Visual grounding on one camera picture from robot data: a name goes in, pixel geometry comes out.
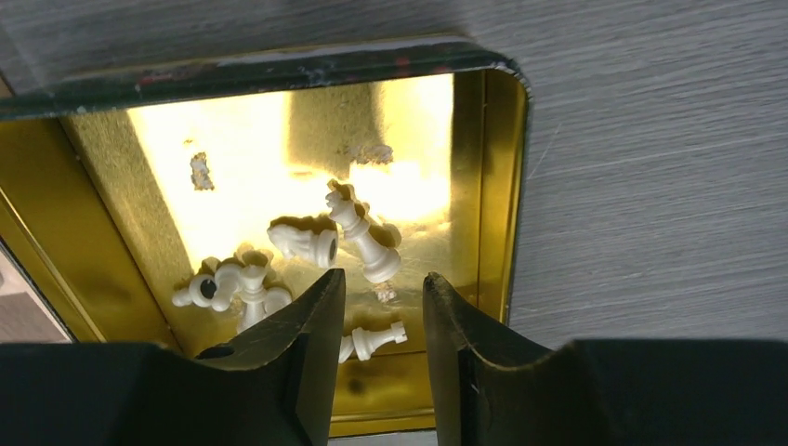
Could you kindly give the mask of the wooden chess board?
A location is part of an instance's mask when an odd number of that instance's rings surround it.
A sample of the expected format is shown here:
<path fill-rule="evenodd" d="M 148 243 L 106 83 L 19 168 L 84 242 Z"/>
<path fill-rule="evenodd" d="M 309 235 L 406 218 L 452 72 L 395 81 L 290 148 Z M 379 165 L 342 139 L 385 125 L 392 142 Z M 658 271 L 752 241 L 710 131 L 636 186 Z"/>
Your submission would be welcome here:
<path fill-rule="evenodd" d="M 1 342 L 71 341 L 10 257 L 1 252 Z"/>

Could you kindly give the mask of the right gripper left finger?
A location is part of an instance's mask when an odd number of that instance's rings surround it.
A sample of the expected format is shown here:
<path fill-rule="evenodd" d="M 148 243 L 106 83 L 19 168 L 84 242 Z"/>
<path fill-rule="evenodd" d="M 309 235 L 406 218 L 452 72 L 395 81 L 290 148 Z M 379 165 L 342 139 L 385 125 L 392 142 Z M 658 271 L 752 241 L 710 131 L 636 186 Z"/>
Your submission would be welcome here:
<path fill-rule="evenodd" d="M 189 359 L 148 343 L 4 344 L 5 445 L 323 445 L 346 274 Z"/>

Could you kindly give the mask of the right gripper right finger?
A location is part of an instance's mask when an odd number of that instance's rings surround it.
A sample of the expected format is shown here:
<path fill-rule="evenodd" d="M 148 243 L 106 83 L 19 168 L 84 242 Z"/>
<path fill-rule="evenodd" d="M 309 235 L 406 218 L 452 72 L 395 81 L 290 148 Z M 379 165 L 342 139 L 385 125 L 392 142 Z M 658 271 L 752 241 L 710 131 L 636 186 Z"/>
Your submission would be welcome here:
<path fill-rule="evenodd" d="M 787 346 L 579 339 L 552 350 L 423 284 L 441 445 L 783 445 Z"/>

